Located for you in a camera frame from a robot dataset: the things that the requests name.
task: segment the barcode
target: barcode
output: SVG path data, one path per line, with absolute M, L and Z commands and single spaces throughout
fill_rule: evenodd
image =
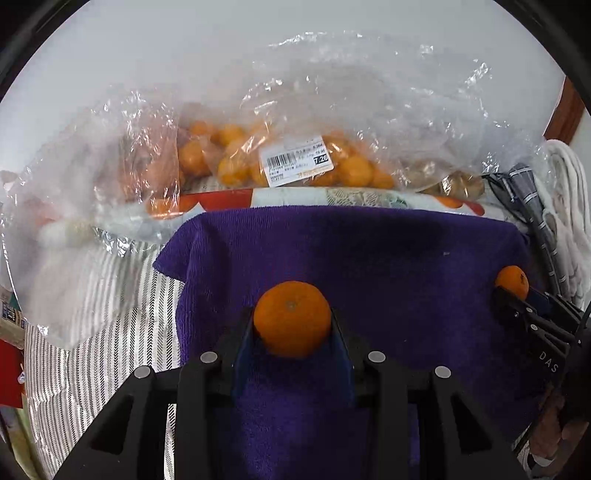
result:
M 291 167 L 296 163 L 296 155 L 291 152 L 267 158 L 267 166 L 273 169 Z

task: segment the white sticker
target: white sticker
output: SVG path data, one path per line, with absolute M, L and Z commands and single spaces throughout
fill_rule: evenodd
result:
M 309 140 L 286 138 L 261 148 L 260 157 L 269 187 L 304 180 L 335 167 L 320 136 Z

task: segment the purple cloth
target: purple cloth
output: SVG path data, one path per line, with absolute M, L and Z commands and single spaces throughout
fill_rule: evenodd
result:
M 493 318 L 506 265 L 527 266 L 514 225 L 419 210 L 273 207 L 207 213 L 186 222 L 154 263 L 184 281 L 177 307 L 182 361 L 286 280 L 316 285 L 348 326 L 400 363 L 448 366 L 514 439 L 542 389 L 520 346 Z M 327 346 L 274 358 L 258 345 L 246 390 L 216 413 L 223 478 L 359 480 L 368 415 L 347 408 Z M 411 445 L 417 460 L 417 434 Z

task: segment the white towel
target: white towel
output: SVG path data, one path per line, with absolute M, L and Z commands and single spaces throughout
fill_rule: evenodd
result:
M 587 178 L 573 150 L 559 140 L 545 143 L 556 171 L 551 197 L 538 183 L 544 219 L 554 231 L 563 271 L 569 276 L 571 301 L 582 307 L 591 292 L 591 217 Z

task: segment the silver screw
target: silver screw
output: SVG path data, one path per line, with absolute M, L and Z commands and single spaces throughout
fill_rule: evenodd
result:
M 204 364 L 212 364 L 217 360 L 216 352 L 203 352 L 199 357 Z
M 448 369 L 448 367 L 444 367 L 440 365 L 439 367 L 435 368 L 435 374 L 439 378 L 449 378 L 452 376 L 452 371 Z
M 382 352 L 377 350 L 368 353 L 368 358 L 370 362 L 373 362 L 375 364 L 380 364 L 386 360 L 386 356 Z
M 142 365 L 134 370 L 135 378 L 146 378 L 150 374 L 150 368 L 146 365 Z

